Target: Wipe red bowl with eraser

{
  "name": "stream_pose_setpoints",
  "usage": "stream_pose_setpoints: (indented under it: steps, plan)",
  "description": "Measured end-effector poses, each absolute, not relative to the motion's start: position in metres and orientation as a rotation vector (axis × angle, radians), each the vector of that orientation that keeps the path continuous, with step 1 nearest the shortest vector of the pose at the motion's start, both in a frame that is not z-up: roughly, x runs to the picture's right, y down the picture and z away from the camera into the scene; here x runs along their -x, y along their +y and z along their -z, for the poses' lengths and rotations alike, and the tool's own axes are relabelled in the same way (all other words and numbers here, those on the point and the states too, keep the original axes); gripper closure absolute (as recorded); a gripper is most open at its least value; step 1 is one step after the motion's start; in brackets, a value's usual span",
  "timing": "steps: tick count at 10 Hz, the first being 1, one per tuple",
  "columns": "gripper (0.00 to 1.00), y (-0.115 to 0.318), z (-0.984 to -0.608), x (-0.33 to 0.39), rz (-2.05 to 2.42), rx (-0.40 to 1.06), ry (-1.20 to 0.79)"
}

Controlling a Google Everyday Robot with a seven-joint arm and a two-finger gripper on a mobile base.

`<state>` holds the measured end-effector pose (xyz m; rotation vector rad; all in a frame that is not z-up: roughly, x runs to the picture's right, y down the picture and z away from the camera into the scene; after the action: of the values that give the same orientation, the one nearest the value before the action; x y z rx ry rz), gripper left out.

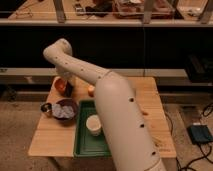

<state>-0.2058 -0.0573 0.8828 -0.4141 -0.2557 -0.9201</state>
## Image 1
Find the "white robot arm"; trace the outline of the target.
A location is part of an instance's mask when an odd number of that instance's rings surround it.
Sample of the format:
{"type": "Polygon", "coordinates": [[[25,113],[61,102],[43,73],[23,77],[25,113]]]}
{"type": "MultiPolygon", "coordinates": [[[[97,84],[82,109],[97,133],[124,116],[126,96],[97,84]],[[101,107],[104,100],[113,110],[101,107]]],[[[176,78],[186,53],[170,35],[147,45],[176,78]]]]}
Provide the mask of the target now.
{"type": "Polygon", "coordinates": [[[71,51],[70,43],[59,39],[46,47],[43,55],[62,72],[95,86],[95,107],[116,170],[166,171],[128,79],[74,58],[71,51]]]}

